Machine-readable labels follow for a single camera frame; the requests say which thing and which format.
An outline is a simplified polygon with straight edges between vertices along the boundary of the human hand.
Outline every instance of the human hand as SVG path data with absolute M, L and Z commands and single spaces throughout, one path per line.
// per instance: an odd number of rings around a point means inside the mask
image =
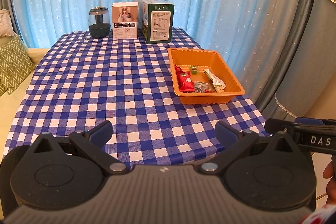
M 326 192 L 328 195 L 328 199 L 326 204 L 334 203 L 336 204 L 336 180 L 334 177 L 334 168 L 332 162 L 327 165 L 325 170 L 323 171 L 323 177 L 325 179 L 329 179 L 329 182 L 327 184 Z

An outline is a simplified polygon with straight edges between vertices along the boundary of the blue and white checkered tablecloth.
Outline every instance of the blue and white checkered tablecloth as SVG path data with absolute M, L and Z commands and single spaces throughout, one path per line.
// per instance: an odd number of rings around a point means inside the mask
M 180 164 L 223 150 L 215 138 L 222 119 L 238 130 L 264 132 L 264 119 L 247 96 L 227 104 L 183 105 L 175 95 L 167 48 L 199 48 L 182 29 L 171 43 L 93 39 L 88 32 L 63 35 L 37 66 L 16 113 L 4 149 L 31 144 L 43 131 L 69 135 L 110 120 L 105 147 L 134 164 Z

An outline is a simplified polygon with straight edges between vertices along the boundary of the beige sofa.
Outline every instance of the beige sofa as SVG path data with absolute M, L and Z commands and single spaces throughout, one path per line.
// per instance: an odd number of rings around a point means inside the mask
M 27 48 L 26 52 L 34 65 L 37 65 L 49 49 L 45 48 Z M 32 72 L 21 83 L 21 85 L 9 95 L 7 92 L 0 97 L 0 151 L 1 154 L 6 144 L 7 135 L 11 128 L 16 111 L 19 108 L 33 76 Z

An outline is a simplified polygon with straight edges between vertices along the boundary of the dark lid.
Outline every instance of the dark lid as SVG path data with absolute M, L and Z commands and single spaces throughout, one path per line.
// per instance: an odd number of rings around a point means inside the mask
M 103 15 L 108 13 L 109 10 L 106 7 L 98 6 L 90 10 L 90 15 Z

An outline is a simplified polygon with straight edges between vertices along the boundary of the box label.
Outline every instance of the box label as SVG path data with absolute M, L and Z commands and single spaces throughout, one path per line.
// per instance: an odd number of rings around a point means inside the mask
M 152 12 L 151 18 L 151 41 L 169 40 L 171 12 Z
M 113 23 L 113 39 L 137 38 L 138 23 Z

